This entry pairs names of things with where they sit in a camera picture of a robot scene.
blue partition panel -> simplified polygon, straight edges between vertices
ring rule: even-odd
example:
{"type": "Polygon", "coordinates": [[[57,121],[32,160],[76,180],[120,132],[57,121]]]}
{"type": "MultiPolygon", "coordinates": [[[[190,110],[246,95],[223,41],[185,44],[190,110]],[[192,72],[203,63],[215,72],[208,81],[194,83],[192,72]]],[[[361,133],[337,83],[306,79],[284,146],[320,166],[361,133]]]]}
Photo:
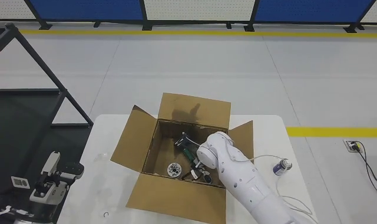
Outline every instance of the blue partition panel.
{"type": "Polygon", "coordinates": [[[258,21],[355,22],[371,0],[260,0],[258,21]]]}
{"type": "Polygon", "coordinates": [[[143,19],[139,0],[30,1],[42,19],[143,19]]]}

cardboard box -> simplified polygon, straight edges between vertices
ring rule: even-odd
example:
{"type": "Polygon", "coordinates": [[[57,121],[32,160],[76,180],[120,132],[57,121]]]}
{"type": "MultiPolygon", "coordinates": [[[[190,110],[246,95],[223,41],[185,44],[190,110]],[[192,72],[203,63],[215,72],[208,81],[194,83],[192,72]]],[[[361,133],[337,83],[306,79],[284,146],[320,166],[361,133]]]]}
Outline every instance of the cardboard box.
{"type": "Polygon", "coordinates": [[[253,157],[253,122],[229,129],[230,103],[187,95],[164,93],[158,118],[134,106],[111,158],[140,172],[126,207],[164,213],[207,223],[226,223],[226,189],[216,169],[213,184],[203,180],[173,179],[167,166],[180,163],[182,174],[190,163],[174,148],[186,132],[201,144],[217,131],[229,134],[246,157],[253,157]]]}

pegboard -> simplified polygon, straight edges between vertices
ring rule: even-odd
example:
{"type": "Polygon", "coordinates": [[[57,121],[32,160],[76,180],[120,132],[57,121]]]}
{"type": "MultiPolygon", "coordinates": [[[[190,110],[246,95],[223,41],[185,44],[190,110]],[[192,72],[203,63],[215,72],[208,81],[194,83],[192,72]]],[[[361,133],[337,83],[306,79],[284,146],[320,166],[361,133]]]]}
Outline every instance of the pegboard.
{"type": "Polygon", "coordinates": [[[139,0],[30,0],[42,19],[142,20],[139,0]]]}
{"type": "Polygon", "coordinates": [[[371,0],[260,0],[258,21],[356,22],[371,0]]]}
{"type": "Polygon", "coordinates": [[[35,19],[24,0],[0,0],[0,19],[35,19]]]}
{"type": "Polygon", "coordinates": [[[148,20],[248,21],[255,0],[144,0],[148,20]]]}
{"type": "Polygon", "coordinates": [[[377,22],[377,1],[373,4],[368,13],[366,13],[361,22],[377,22]]]}

box flap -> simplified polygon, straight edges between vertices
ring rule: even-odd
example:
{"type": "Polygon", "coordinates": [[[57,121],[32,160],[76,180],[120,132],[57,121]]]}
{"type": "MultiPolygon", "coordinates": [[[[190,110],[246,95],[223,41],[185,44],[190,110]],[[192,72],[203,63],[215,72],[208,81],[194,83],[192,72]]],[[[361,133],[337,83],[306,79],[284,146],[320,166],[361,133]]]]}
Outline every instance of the box flap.
{"type": "Polygon", "coordinates": [[[229,130],[228,135],[234,141],[234,146],[241,150],[247,158],[254,158],[253,121],[229,130]]]}
{"type": "Polygon", "coordinates": [[[226,189],[140,174],[126,207],[226,223],[226,189]]]}
{"type": "Polygon", "coordinates": [[[189,95],[164,93],[158,118],[228,129],[230,103],[189,95]]]}
{"type": "Polygon", "coordinates": [[[134,106],[111,161],[141,172],[157,119],[134,106]]]}

white robot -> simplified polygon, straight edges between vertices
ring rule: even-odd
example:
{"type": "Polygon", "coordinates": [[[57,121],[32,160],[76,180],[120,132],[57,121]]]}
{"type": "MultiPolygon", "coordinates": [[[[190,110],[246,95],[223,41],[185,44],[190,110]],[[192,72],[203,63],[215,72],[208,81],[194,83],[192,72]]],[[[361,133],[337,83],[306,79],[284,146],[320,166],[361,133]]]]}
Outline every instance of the white robot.
{"type": "Polygon", "coordinates": [[[217,169],[225,188],[250,212],[258,224],[312,224],[284,204],[264,182],[254,164],[231,138],[216,132],[197,150],[199,160],[217,169]]]}

